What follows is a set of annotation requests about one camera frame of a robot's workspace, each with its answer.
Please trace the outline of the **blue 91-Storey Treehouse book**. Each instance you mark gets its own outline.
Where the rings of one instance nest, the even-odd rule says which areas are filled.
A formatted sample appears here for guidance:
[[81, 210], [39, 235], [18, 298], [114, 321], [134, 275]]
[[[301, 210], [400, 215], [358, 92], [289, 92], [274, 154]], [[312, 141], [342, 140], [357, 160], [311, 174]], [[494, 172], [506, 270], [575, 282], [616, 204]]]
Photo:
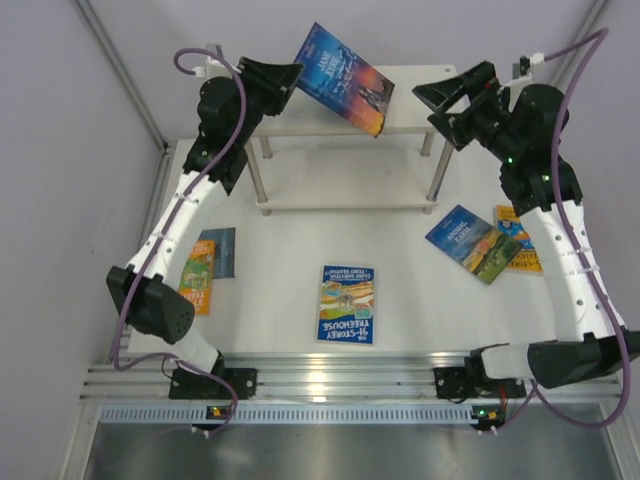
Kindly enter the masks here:
[[375, 331], [375, 270], [325, 265], [318, 303], [316, 340], [372, 345]]

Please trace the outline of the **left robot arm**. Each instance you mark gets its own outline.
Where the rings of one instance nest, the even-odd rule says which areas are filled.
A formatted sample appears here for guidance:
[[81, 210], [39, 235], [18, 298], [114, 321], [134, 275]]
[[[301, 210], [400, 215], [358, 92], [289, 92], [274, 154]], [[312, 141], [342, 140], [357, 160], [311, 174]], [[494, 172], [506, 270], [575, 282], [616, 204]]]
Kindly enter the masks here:
[[106, 278], [119, 326], [162, 340], [172, 348], [168, 357], [206, 376], [223, 358], [194, 324], [195, 308], [179, 292], [182, 271], [206, 221], [242, 174], [254, 131], [283, 112], [304, 70], [300, 63], [246, 57], [237, 66], [218, 62], [225, 72], [207, 73], [199, 88], [198, 134], [176, 191], [140, 250]]

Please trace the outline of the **Jane Eyre book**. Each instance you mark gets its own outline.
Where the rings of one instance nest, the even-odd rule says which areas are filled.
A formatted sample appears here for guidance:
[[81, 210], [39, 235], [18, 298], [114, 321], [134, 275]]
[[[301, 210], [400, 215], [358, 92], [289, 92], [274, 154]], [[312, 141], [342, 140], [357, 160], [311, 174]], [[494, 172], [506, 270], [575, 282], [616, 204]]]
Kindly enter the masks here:
[[304, 66], [297, 87], [364, 133], [385, 126], [395, 84], [319, 23], [314, 23], [295, 61]]

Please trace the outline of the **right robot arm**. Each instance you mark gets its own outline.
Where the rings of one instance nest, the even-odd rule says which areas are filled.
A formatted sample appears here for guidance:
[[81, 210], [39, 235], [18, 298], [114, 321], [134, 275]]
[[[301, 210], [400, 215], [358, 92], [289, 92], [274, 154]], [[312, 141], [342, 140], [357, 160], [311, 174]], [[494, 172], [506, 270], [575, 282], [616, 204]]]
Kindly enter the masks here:
[[412, 92], [452, 148], [476, 141], [500, 161], [501, 188], [533, 241], [551, 297], [553, 339], [475, 349], [465, 359], [469, 376], [481, 386], [519, 378], [553, 389], [627, 373], [639, 356], [639, 334], [627, 329], [601, 284], [582, 191], [557, 152], [569, 119], [563, 92], [528, 82], [510, 106], [508, 87], [487, 61]]

